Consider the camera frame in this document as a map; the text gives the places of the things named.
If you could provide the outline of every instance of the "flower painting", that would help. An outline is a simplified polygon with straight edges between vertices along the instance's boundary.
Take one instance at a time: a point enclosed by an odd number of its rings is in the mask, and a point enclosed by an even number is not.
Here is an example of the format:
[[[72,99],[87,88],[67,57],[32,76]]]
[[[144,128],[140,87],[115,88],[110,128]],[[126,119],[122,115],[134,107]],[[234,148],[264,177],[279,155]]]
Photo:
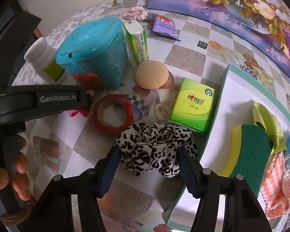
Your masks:
[[[224,27],[263,51],[290,77],[290,10],[282,0],[148,0]]]

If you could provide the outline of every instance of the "white bottle cap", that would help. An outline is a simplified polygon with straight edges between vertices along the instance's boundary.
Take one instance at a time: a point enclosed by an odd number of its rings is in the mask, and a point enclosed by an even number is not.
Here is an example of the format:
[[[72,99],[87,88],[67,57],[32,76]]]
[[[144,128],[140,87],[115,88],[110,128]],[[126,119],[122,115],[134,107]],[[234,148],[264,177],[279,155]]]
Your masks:
[[[24,59],[29,63],[33,63],[47,47],[50,46],[47,44],[45,38],[40,37],[29,47],[24,55]]]

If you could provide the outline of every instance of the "green box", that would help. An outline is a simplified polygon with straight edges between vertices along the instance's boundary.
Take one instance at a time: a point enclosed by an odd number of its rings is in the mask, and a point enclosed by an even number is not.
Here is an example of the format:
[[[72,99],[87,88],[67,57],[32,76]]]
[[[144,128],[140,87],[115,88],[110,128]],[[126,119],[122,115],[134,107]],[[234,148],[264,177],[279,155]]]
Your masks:
[[[183,78],[169,120],[199,132],[207,132],[214,95],[215,89]]]

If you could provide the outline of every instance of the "screw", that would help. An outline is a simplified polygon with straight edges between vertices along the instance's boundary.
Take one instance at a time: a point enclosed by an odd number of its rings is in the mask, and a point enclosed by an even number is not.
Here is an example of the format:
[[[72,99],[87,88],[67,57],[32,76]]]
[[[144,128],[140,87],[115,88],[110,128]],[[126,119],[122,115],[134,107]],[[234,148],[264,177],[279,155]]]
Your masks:
[[[242,181],[244,179],[244,176],[242,176],[241,174],[237,174],[235,175],[235,178],[237,178],[239,181]]]
[[[95,170],[93,168],[87,169],[87,173],[88,174],[93,174],[94,172],[95,172]]]
[[[210,174],[211,174],[211,170],[208,169],[208,168],[203,169],[202,172],[203,172],[204,174],[206,174],[206,175],[210,175]]]
[[[54,177],[53,177],[53,180],[54,181],[59,181],[59,180],[61,180],[62,179],[62,175],[60,175],[60,174],[57,174],[57,175],[55,175]]]

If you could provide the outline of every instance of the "orange cloth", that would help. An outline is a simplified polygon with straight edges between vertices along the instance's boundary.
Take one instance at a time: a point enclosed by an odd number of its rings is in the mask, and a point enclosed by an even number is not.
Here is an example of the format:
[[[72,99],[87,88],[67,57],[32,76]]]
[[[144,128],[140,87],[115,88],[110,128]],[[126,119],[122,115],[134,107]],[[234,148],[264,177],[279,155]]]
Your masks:
[[[261,184],[260,191],[266,204],[265,215],[277,218],[290,211],[290,179],[285,180],[284,154],[274,155]]]

